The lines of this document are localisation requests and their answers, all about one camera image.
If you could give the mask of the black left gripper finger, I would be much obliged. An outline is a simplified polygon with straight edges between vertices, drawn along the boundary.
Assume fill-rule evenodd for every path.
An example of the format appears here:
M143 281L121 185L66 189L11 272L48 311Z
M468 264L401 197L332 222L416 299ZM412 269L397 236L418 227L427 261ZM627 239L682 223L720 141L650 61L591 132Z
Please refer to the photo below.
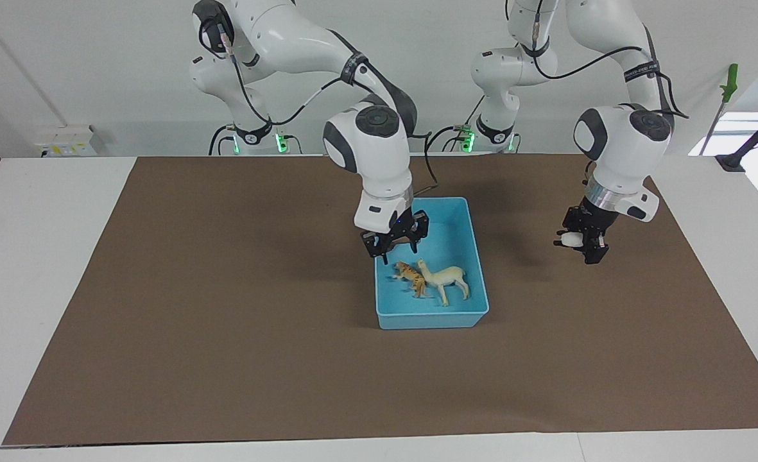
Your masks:
M587 235L583 241L584 261L587 265L597 265L608 252L608 244L604 234Z
M556 232L557 237L553 242L554 246L560 248L581 249L585 246L585 232L580 225L564 227Z

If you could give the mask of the orange striped tiger toy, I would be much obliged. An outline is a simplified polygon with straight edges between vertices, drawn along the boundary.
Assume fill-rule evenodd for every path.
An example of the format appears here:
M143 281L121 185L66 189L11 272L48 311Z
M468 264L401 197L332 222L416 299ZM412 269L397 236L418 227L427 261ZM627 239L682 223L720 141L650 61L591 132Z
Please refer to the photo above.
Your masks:
M427 296L426 293L426 280L420 272L408 265L404 261L397 261L395 263L396 274L393 278L396 280L407 280L412 284L411 288L414 290L414 298L421 298Z

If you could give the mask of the cream llama toy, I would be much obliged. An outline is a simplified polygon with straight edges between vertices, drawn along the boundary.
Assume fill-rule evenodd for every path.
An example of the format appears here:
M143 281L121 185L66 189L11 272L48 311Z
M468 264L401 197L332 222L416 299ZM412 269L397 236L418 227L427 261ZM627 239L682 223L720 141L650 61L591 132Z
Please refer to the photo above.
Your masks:
M420 274L422 274L426 284L436 287L443 307L449 306L449 299L444 290L447 286L458 286L463 293L463 299L470 298L469 284L464 281L464 269L458 266L450 266L437 272L432 272L426 262L423 259L419 259L417 262L417 268Z

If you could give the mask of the blue plastic storage box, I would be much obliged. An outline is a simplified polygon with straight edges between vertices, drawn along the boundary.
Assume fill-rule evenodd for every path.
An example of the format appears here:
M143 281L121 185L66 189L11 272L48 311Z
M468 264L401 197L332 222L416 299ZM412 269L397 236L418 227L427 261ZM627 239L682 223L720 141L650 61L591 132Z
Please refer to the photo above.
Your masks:
M388 262L375 260L375 313L383 330L472 328L490 309L485 281L479 262L478 246L472 227L469 204L464 197L420 197L413 201L414 211L425 211L429 231L417 251L407 243L388 252ZM412 283L399 280L396 263L402 261L417 269L424 260L436 273L456 266L464 271L469 298L456 284L444 287L444 305L437 287L428 284L424 296L416 296Z

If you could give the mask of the brown table mat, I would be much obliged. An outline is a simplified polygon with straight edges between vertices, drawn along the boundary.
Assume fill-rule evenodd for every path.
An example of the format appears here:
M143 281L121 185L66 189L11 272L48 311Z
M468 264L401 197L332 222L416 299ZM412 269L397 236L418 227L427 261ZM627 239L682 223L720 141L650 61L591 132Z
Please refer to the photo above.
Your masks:
M326 158L141 158L6 445L758 428L758 362L663 205L553 245L581 155L438 158L489 312L382 330Z

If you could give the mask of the black clamp stand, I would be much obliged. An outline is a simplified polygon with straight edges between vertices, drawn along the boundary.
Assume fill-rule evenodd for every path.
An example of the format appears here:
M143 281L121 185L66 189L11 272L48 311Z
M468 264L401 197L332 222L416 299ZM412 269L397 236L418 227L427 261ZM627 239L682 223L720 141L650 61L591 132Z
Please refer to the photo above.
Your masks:
M742 166L743 158L746 154L758 147L758 129L736 152L728 155L716 155L716 162L722 169L731 173L745 173L746 169Z

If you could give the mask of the green handled tool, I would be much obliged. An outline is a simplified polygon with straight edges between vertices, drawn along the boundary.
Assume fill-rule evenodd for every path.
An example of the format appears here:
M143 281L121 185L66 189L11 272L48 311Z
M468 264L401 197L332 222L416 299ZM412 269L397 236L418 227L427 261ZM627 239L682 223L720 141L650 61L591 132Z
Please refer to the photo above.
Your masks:
M739 74L739 64L737 64L737 62L733 62L733 64L730 64L728 66L725 84L719 86L721 90L719 108L717 109L716 115L712 120L707 134L705 135L699 156L704 155L705 149L707 149L709 141L711 140L713 133L716 131L717 124L719 123L721 116L725 113L726 105L730 103L732 96L736 93L737 88L739 88L737 85L737 74Z

